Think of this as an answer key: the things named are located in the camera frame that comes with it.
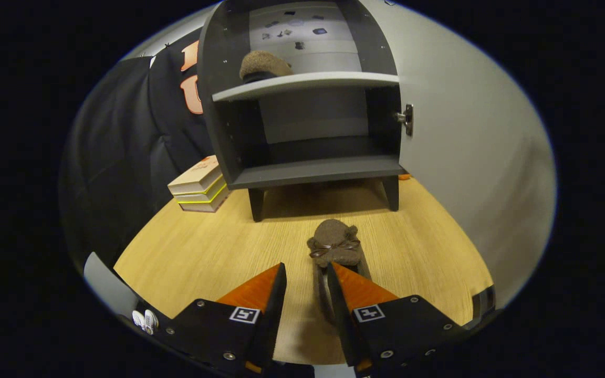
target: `gray shelf cabinet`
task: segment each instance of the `gray shelf cabinet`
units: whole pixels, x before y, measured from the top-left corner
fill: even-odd
[[[267,17],[293,30],[291,38],[252,46]],[[315,40],[305,28],[320,25],[329,32]],[[242,83],[242,58],[252,49],[281,55],[301,40],[312,52],[283,57],[294,62],[295,75]],[[333,46],[343,51],[319,53]],[[333,60],[318,62],[323,58]],[[401,110],[399,80],[386,38],[358,0],[226,0],[202,29],[197,60],[214,151],[228,187],[249,190],[254,221],[262,219],[269,187],[368,177],[382,178],[389,208],[398,210],[397,175],[405,173],[401,123],[394,119]]]

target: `white clip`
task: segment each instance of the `white clip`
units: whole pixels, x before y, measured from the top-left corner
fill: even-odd
[[[141,312],[139,311],[133,311],[132,312],[132,320],[134,320],[134,323],[141,327],[142,330],[146,330],[146,318],[144,318],[144,315],[141,314]]]
[[[153,313],[153,311],[151,310],[146,310],[144,312],[144,314],[146,314],[146,324],[145,324],[145,330],[146,333],[148,333],[149,335],[153,334],[153,330],[157,330],[159,323],[158,323],[158,318],[155,316],[155,314]]]

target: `table surface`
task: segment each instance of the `table surface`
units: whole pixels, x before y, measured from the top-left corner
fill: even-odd
[[[417,180],[400,181],[399,195],[392,212],[379,180],[276,187],[266,192],[259,223],[246,189],[232,191],[217,213],[182,211],[172,199],[115,270],[174,318],[195,299],[216,300],[281,261],[288,285],[274,359],[344,363],[338,335],[314,302],[306,242],[323,220],[358,227],[375,283],[398,297],[421,295],[460,325],[473,317],[471,297],[493,284],[471,240]]]

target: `book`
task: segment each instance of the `book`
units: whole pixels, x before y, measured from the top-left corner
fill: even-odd
[[[230,194],[228,186],[223,184],[221,190],[214,195],[211,201],[177,202],[184,211],[200,211],[202,213],[215,213]]]
[[[223,173],[218,167],[216,155],[211,155],[176,177],[168,184],[168,189],[172,195],[204,192],[221,175]]]
[[[223,175],[220,175],[204,192],[175,194],[174,198],[176,198],[178,203],[210,202],[212,198],[221,191],[221,187],[223,187],[224,184],[225,179],[223,178]]]

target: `cabinet door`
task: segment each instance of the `cabinet door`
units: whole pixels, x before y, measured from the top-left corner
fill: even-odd
[[[399,5],[362,3],[391,47],[401,110],[413,105],[401,166],[463,227],[497,292],[511,297],[543,253],[554,217],[554,159],[540,117],[509,74],[461,36]]]

